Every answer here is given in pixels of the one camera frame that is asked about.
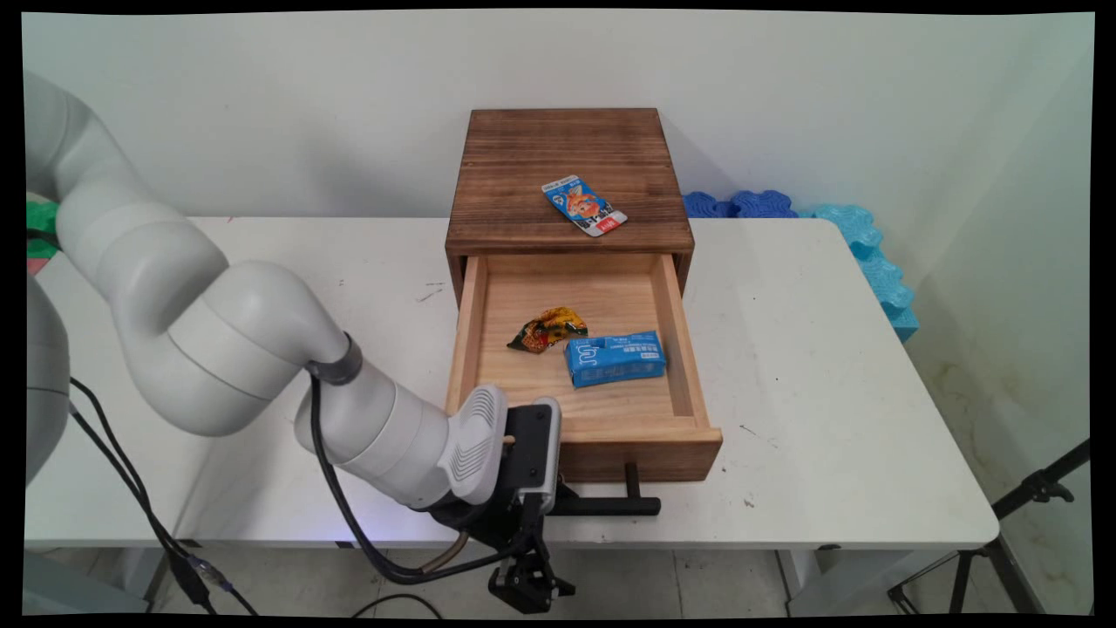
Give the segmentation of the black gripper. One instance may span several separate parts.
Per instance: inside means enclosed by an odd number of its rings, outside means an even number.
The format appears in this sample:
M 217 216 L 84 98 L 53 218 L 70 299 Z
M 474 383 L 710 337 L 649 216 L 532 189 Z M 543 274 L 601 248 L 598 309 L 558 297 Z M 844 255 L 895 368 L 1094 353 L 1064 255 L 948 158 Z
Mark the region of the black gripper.
M 458 532 L 450 549 L 431 560 L 432 570 L 441 570 L 475 540 L 500 555 L 497 569 L 487 579 L 487 591 L 521 613 L 541 613 L 542 603 L 558 597 L 573 597 L 575 584 L 558 577 L 550 563 L 543 540 L 546 515 L 574 515 L 579 495 L 561 484 L 554 497 L 541 493 L 522 494 L 512 487 L 498 487 L 485 504 L 472 505 L 448 494 L 430 508 L 430 516 Z

